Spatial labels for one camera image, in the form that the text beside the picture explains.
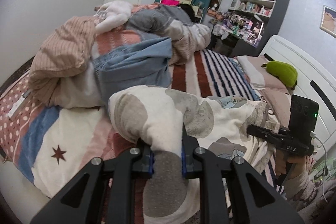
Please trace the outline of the cream patterned pajama pant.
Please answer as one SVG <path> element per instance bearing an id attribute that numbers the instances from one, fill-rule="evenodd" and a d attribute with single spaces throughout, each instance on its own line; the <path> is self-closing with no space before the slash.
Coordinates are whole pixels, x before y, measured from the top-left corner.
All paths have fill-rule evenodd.
<path id="1" fill-rule="evenodd" d="M 200 209 L 199 180 L 182 175 L 182 131 L 217 157 L 241 156 L 258 172 L 274 147 L 247 134 L 249 125 L 278 132 L 262 101 L 239 96 L 198 97 L 175 89 L 134 86 L 108 101 L 113 128 L 126 140 L 142 139 L 154 154 L 154 174 L 143 190 L 145 223 L 184 223 Z"/>

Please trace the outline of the white bed headboard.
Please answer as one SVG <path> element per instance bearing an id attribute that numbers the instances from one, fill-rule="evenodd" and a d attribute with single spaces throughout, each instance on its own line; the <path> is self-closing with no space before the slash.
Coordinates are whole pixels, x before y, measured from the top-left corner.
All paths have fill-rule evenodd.
<path id="1" fill-rule="evenodd" d="M 309 98 L 319 104 L 315 133 L 325 147 L 322 148 L 321 144 L 317 143 L 315 159 L 321 159 L 325 150 L 328 157 L 335 157 L 335 78 L 333 75 L 311 55 L 278 35 L 268 40 L 261 54 L 295 67 L 298 73 L 298 84 L 293 94 Z"/>

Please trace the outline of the pink striped pillow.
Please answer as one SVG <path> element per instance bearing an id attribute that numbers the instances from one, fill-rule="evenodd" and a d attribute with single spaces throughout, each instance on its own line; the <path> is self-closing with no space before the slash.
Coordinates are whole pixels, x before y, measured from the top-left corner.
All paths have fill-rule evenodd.
<path id="1" fill-rule="evenodd" d="M 291 95 L 286 86 L 275 76 L 266 71 L 262 65 L 269 61 L 264 55 L 258 57 L 238 56 L 250 86 L 257 90 L 270 105 L 274 115 L 283 127 L 288 127 L 290 119 Z"/>

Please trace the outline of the green plush toy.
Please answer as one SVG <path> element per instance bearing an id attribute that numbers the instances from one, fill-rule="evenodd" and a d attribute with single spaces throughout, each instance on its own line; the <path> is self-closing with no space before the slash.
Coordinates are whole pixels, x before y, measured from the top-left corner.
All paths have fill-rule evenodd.
<path id="1" fill-rule="evenodd" d="M 262 66 L 268 73 L 278 78 L 287 88 L 294 90 L 297 85 L 298 73 L 296 69 L 281 61 L 269 61 Z"/>

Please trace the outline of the striped plush bed blanket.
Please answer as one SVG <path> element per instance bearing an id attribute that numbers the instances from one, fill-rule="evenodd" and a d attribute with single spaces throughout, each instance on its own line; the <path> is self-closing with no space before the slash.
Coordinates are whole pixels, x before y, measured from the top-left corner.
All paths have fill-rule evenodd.
<path id="1" fill-rule="evenodd" d="M 18 115 L 7 114 L 26 90 L 24 75 L 1 98 L 1 147 L 44 195 L 53 197 L 91 158 L 109 159 L 126 142 L 142 139 L 154 152 L 154 176 L 141 191 L 143 223 L 184 223 L 200 209 L 199 180 L 182 176 L 182 134 L 195 137 L 217 157 L 241 156 L 262 172 L 273 152 L 249 136 L 251 124 L 268 123 L 238 62 L 202 50 L 190 61 L 194 92 L 140 85 L 120 91 L 107 107 L 64 109 L 29 99 Z"/>

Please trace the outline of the blue denim folded garment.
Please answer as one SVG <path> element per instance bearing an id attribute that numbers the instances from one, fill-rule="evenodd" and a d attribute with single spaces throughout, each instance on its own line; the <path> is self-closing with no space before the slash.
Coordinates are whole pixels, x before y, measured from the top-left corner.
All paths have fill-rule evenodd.
<path id="1" fill-rule="evenodd" d="M 169 37 L 120 46 L 94 59 L 93 65 L 102 101 L 124 89 L 137 85 L 167 88 L 171 84 L 169 61 L 172 57 Z"/>

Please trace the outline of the dark bookshelf with items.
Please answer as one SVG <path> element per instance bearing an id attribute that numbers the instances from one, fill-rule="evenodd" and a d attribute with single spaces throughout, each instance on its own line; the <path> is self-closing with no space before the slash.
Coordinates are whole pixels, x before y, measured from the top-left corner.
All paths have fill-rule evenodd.
<path id="1" fill-rule="evenodd" d="M 289 0 L 235 0 L 232 9 L 210 21 L 215 52 L 227 57 L 258 56 L 278 34 Z"/>

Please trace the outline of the pink striped duvet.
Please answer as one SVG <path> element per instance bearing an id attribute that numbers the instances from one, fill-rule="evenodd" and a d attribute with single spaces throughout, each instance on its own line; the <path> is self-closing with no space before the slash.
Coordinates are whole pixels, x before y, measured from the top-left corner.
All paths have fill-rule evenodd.
<path id="1" fill-rule="evenodd" d="M 96 34 L 95 16 L 75 16 L 42 43 L 29 73 L 29 90 L 45 106 L 104 106 L 94 59 L 120 47 L 158 37 L 172 43 L 170 65 L 187 63 L 210 43 L 210 29 L 195 22 L 190 5 L 133 5 L 129 20 Z"/>

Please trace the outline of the white plush toy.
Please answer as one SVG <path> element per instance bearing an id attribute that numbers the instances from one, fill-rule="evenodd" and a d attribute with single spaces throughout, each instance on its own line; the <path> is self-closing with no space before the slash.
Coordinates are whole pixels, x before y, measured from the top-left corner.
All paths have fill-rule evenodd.
<path id="1" fill-rule="evenodd" d="M 96 34 L 103 34 L 125 24 L 133 9 L 133 5 L 126 1 L 112 1 L 102 5 L 96 14 Z"/>

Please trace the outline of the framed wall picture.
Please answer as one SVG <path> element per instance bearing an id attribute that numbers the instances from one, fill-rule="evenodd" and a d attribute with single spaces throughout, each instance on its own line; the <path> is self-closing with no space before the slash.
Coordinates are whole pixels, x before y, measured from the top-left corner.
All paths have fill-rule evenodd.
<path id="1" fill-rule="evenodd" d="M 322 19 L 319 27 L 332 37 L 336 38 L 336 10 L 323 6 Z"/>

